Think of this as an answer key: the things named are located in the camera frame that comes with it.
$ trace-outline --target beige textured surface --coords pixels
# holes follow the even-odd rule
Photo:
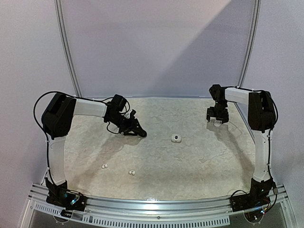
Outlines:
[[[217,128],[206,121],[207,108],[214,105],[210,99],[128,100],[148,136],[113,135],[102,118],[75,116],[65,145],[69,188],[137,200],[190,200],[249,190],[255,147],[234,104],[228,107],[229,123]],[[181,143],[171,142],[174,133],[183,137]]]

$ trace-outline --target aluminum frame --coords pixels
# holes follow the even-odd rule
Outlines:
[[[76,71],[75,71],[72,57],[71,57],[70,47],[68,45],[65,23],[63,20],[63,11],[62,11],[61,0],[55,0],[55,9],[56,9],[56,14],[57,14],[57,21],[58,21],[58,27],[59,27],[59,33],[60,33],[60,37],[61,37],[61,41],[62,41],[62,46],[63,46],[63,50],[64,50],[64,53],[66,56],[67,68],[70,72],[71,80],[72,80],[76,95],[79,97],[82,97],[81,89],[79,86]]]
[[[239,86],[239,87],[242,87],[244,84],[246,72],[247,72],[247,69],[249,66],[249,61],[250,61],[250,57],[251,57],[251,53],[252,53],[252,49],[253,49],[253,44],[254,44],[254,40],[256,37],[256,31],[257,31],[256,29],[257,29],[260,8],[261,8],[261,0],[256,0],[254,10],[253,10],[253,15],[252,15],[251,29],[250,29],[249,38],[248,38],[246,55],[245,55],[241,75],[240,75],[239,81],[237,83],[237,86]]]
[[[278,186],[277,203],[285,210],[284,217],[288,228],[296,228],[293,219],[292,209],[287,193],[283,185]],[[48,189],[45,186],[33,184],[28,195],[26,213],[21,224],[22,228],[28,228],[33,210],[60,217],[63,209],[46,203]],[[159,227],[160,224],[167,224],[168,227],[175,227],[174,224],[197,224],[200,221],[215,221],[227,218],[231,215],[243,213],[242,211],[232,212],[229,203],[230,196],[198,199],[198,200],[131,200],[112,199],[103,197],[87,196],[88,202],[84,212],[74,211],[72,220],[90,225],[98,225],[99,221],[123,222],[128,224],[150,224],[151,228]],[[270,192],[273,201],[275,195]],[[100,224],[102,227],[113,227],[113,225]]]
[[[63,46],[63,50],[64,50],[66,60],[67,60],[66,63],[67,63],[67,66],[68,66],[68,69],[69,69],[69,72],[70,72],[70,76],[71,76],[71,80],[72,80],[72,83],[73,83],[75,93],[76,93],[77,96],[82,97],[81,88],[80,88],[80,85],[79,85],[79,82],[78,82],[78,79],[77,79],[76,71],[75,71],[73,60],[72,60],[72,57],[71,57],[70,47],[69,47],[69,44],[68,44],[61,0],[54,0],[54,1],[55,1],[55,9],[56,9],[57,20],[58,20],[59,33],[60,33],[60,36],[61,36],[62,46]],[[255,35],[256,35],[260,5],[261,5],[261,0],[256,0],[255,1],[255,6],[254,6],[254,9],[253,9],[253,15],[252,15],[252,20],[251,20],[251,28],[250,28],[250,32],[249,32],[249,36],[248,36],[248,43],[247,43],[245,59],[244,59],[244,62],[243,62],[240,78],[239,78],[238,83],[237,83],[237,86],[240,86],[240,87],[244,83],[245,75],[246,75],[247,68],[248,68],[249,61],[250,61],[250,56],[251,56],[251,53],[252,53],[252,48],[253,48],[254,39],[255,39]]]

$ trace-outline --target white wall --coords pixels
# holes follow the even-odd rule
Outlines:
[[[64,0],[83,96],[208,96],[236,85],[255,0]]]
[[[263,0],[244,87],[264,89],[279,110],[273,174],[304,227],[304,1]]]
[[[49,90],[74,90],[53,1],[2,0],[0,21],[0,227],[16,228],[32,183],[46,169],[34,102]]]

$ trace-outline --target robotic arm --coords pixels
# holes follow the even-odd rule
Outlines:
[[[233,211],[245,210],[270,202],[271,188],[277,194],[276,184],[270,173],[272,130],[277,122],[274,102],[268,91],[252,91],[237,87],[213,85],[209,92],[215,106],[207,109],[207,120],[216,118],[221,124],[229,121],[227,102],[242,103],[248,106],[248,124],[253,130],[256,145],[256,166],[251,179],[250,193],[231,198]]]
[[[75,115],[103,117],[104,122],[115,124],[119,133],[146,137],[134,110],[122,113],[127,100],[115,95],[108,103],[84,98],[68,97],[64,93],[56,93],[44,111],[41,121],[47,140],[48,177],[46,185],[49,189],[47,202],[65,207],[66,210],[81,210],[86,206],[87,197],[81,193],[67,189],[64,173],[64,144]]]

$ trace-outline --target vent slot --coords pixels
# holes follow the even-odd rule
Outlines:
[[[105,228],[212,228],[230,225],[228,216],[194,222],[120,222],[112,219],[87,216],[83,217],[82,222]]]
[[[61,209],[53,205],[47,205],[36,202],[35,210],[61,217]],[[213,228],[230,225],[229,216],[222,216],[213,219],[200,219],[197,221],[177,221],[177,222],[160,222],[160,221],[121,221],[116,219],[105,219],[96,215],[83,215],[82,222],[86,224],[94,224],[104,228]]]

